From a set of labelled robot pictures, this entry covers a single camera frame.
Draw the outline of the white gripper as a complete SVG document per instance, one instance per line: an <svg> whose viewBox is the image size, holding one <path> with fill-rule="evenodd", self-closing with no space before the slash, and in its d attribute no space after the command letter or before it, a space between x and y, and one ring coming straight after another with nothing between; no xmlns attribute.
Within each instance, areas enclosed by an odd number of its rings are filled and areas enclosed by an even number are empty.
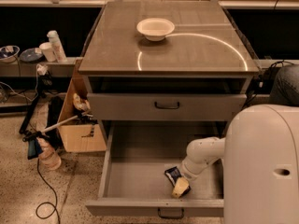
<svg viewBox="0 0 299 224"><path fill-rule="evenodd" d="M191 189L189 181L193 181L199 176L199 166L189 160L183 160L179 170L184 177L179 177L173 188L172 196L174 198L180 198L187 194Z"/></svg>

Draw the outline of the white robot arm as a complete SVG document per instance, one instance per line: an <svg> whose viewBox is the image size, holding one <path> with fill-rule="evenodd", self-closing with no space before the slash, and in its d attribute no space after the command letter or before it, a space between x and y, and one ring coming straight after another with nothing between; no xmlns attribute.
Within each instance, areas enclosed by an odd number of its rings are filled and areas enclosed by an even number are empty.
<svg viewBox="0 0 299 224"><path fill-rule="evenodd" d="M299 224L299 108L254 105L226 135L191 141L179 170L196 179L223 160L225 224Z"/></svg>

